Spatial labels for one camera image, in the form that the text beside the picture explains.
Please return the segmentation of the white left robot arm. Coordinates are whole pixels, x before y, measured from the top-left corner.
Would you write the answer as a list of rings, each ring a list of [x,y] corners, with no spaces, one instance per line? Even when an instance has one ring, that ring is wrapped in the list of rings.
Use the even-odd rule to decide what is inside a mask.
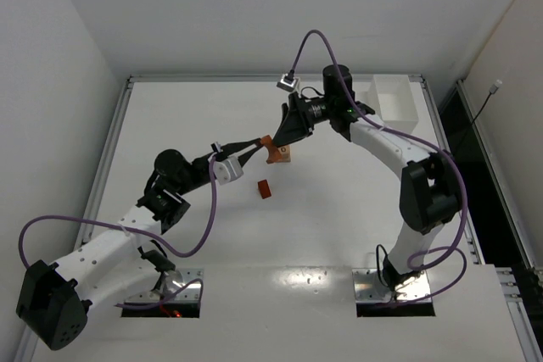
[[[175,149],[166,149],[157,155],[143,195],[117,223],[103,223],[104,233],[50,264],[41,259],[28,261],[24,240],[30,227],[24,225],[18,250],[25,276],[16,314],[49,349],[66,347],[81,334],[89,311],[98,305],[101,290],[97,283],[117,264],[135,257],[151,262],[162,275],[175,271],[175,265],[160,251],[144,251],[144,243],[155,241],[182,259],[203,247],[216,216],[218,185],[240,178],[244,165],[261,147],[260,139],[226,145],[215,142],[210,153],[193,161]],[[204,185],[211,187],[208,225],[196,246],[183,253],[163,236],[188,211],[190,204],[184,195]]]

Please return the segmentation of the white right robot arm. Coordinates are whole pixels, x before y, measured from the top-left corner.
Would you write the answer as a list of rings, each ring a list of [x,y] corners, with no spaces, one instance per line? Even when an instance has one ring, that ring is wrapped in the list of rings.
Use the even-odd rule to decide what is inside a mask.
[[[299,142],[310,136],[317,124],[327,122],[398,176],[403,225],[377,273],[380,285],[393,290],[423,270],[424,257],[434,239],[460,211],[459,181],[442,154],[386,131],[377,112],[357,100],[346,66],[325,67],[322,81],[323,92],[316,97],[307,98],[291,90],[272,142],[278,148]]]

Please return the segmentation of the light wood cube letter O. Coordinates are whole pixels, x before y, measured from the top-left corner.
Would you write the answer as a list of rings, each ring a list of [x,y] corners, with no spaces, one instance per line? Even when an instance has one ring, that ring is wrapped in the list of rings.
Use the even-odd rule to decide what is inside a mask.
[[[280,155],[283,157],[284,155],[290,155],[291,156],[291,150],[290,150],[290,146],[289,145],[286,145],[286,146],[282,146],[278,149]]]

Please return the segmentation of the white perforated box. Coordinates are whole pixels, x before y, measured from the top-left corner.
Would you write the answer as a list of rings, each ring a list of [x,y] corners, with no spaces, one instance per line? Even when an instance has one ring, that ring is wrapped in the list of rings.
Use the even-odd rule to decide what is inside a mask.
[[[418,124],[408,75],[374,75],[367,91],[367,105],[397,131],[412,134]]]

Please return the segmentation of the red-brown wood block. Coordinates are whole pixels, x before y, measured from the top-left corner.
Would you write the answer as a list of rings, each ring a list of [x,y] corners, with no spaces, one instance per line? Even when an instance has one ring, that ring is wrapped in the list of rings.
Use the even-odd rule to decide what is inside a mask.
[[[274,158],[280,155],[278,148],[274,145],[272,137],[270,135],[263,136],[260,139],[260,145],[267,151],[268,157],[266,162],[268,164],[275,164]]]
[[[267,199],[272,196],[271,188],[269,187],[267,180],[258,181],[257,187],[262,199]]]

